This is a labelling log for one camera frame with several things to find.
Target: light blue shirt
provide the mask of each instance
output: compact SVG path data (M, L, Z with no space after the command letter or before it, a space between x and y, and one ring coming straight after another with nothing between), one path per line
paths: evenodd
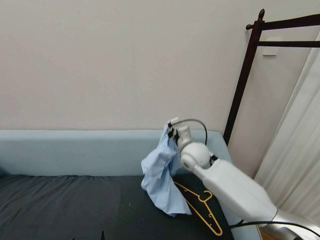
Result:
M168 124L166 124L157 148L141 162L144 174L141 187L158 209L172 217L176 214L191 215L186 200L172 179L182 167L180 158L174 139L168 137Z

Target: white wall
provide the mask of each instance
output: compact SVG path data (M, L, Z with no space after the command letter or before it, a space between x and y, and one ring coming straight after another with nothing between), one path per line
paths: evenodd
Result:
M2 0L0 129L159 129L195 117L223 131L249 32L320 12L318 0ZM312 40L318 29L273 33ZM257 53L230 152L251 174L308 49Z

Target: white curtain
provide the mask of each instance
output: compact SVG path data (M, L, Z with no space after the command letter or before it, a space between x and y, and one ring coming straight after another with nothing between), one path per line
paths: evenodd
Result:
M312 49L308 56L255 180L278 207L305 216L320 226L318 49Z

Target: wooden frame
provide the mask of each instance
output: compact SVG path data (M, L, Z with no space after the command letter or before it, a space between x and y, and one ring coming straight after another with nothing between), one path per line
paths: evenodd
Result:
M240 103L246 88L249 73L252 67L252 63L255 58L255 54L258 46L268 47L290 47L290 48L320 48L320 41L260 41L262 31L274 30L274 29L289 29L308 26L320 25L320 14L303 16L293 19L265 22L263 20L265 10L262 9L258 15L258 19L253 25L248 24L245 28L247 30L252 29L249 39L248 47L246 49L245 57L243 60L240 76L235 89L232 105L230 108L228 120L226 122L223 138L228 145L231 133L237 118Z

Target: black cable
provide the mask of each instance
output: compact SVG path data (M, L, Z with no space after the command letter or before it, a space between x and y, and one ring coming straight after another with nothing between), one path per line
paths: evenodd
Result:
M250 226L250 225L259 225L259 224L283 224L283 225L292 225L296 226L305 230L308 230L312 232L313 234L317 235L320 238L320 234L316 233L315 231L311 230L310 228L300 225L298 223L294 222L285 222L285 221L250 221L250 222L245 222L245 223L237 223L235 225L230 225L230 229L233 228L239 228L239 227L244 227L244 226Z
M206 125L205 125L202 121L200 121L200 120L198 120L198 119L189 118L189 119L184 119L184 120L175 122L174 124L172 124L172 126L173 126L173 125L176 125L176 124L181 124L181 123L184 123L184 122L197 122L197 123L201 124L201 125L203 126L203 128L204 128L204 131L205 131L205 141L204 141L204 144L207 145L208 132L207 132Z

